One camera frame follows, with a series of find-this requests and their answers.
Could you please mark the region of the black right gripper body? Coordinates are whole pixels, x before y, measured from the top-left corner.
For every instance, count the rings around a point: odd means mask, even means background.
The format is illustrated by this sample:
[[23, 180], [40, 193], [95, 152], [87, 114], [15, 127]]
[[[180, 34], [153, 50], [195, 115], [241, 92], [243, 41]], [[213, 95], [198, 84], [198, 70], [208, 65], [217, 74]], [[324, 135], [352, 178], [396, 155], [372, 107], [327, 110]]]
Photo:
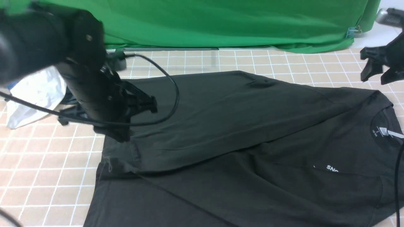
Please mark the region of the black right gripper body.
[[384, 46], [383, 64], [390, 68], [404, 67], [404, 32]]

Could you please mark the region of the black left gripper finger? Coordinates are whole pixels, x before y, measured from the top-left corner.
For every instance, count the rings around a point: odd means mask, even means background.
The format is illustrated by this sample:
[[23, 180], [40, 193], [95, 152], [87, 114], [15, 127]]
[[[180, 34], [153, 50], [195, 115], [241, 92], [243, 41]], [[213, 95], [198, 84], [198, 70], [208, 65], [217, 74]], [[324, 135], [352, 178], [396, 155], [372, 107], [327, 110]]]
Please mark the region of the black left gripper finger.
[[60, 110], [62, 115], [58, 115], [58, 122], [61, 125], [69, 125], [69, 123], [78, 123], [84, 125], [94, 125], [88, 120], [91, 119], [86, 109], [81, 104], [73, 105], [69, 108]]
[[128, 81], [122, 82], [122, 96], [122, 118], [131, 118], [145, 111], [150, 111], [151, 113], [158, 112], [156, 98], [146, 94]]

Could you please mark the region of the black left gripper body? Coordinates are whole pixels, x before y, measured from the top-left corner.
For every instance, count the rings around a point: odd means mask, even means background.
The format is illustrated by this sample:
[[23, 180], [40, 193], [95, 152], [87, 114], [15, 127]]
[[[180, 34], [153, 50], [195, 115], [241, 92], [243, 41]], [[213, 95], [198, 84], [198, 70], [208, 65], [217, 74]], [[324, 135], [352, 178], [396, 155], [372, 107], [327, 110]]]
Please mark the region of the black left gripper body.
[[117, 142], [127, 142], [130, 139], [130, 128], [127, 125], [112, 125], [112, 123], [128, 123], [129, 118], [122, 118], [123, 96], [122, 89], [110, 82], [100, 70], [90, 70], [86, 66], [74, 63], [57, 65], [59, 73], [72, 94], [86, 109], [97, 134], [106, 135]]

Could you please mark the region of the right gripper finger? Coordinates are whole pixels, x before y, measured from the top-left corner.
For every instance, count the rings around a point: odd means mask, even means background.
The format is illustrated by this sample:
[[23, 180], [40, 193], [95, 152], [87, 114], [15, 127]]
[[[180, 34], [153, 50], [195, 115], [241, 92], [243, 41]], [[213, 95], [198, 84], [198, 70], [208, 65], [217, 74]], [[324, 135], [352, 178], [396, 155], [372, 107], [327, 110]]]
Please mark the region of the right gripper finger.
[[383, 66], [386, 63], [386, 46], [364, 47], [360, 51], [360, 59], [367, 60], [367, 63], [360, 74], [361, 81], [366, 82], [370, 77], [381, 74], [381, 82], [387, 82], [384, 76]]
[[381, 85], [387, 85], [404, 79], [404, 66], [382, 66]]

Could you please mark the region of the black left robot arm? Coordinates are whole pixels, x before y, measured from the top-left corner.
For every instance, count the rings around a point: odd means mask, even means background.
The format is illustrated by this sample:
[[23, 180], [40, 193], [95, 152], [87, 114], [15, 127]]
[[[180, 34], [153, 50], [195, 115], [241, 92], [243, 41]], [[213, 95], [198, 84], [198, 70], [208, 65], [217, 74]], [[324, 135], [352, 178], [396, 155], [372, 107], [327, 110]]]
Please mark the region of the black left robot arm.
[[120, 79], [117, 71], [126, 58], [123, 52], [107, 52], [103, 24], [87, 10], [35, 2], [21, 14], [1, 10], [1, 85], [55, 66], [77, 104], [55, 112], [6, 98], [56, 115], [61, 125], [92, 125], [96, 133], [122, 143], [130, 138], [134, 115], [157, 112], [154, 96]]

